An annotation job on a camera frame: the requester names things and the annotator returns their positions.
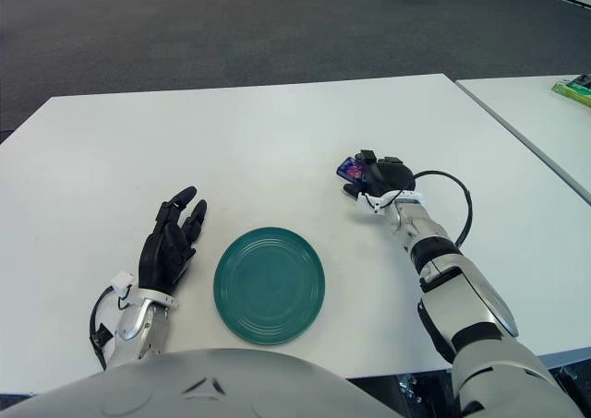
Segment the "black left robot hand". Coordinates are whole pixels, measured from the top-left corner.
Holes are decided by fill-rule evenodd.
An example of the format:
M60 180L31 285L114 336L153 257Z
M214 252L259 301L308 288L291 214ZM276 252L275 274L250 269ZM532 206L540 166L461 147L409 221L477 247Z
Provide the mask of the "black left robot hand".
M189 186L161 204L154 229L139 257L140 289L174 294L187 263L196 253L193 244L199 238L207 212L207 202L201 199L179 224L181 212L196 194L197 188Z

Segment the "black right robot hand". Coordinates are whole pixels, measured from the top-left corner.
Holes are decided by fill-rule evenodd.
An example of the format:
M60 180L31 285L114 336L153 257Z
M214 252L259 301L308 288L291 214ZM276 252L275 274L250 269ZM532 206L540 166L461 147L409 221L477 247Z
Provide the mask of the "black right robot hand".
M413 191L416 181L411 170L396 157L378 159L373 150L360 150L344 160L336 173L346 181L344 191L352 197L359 193L381 197L391 191Z

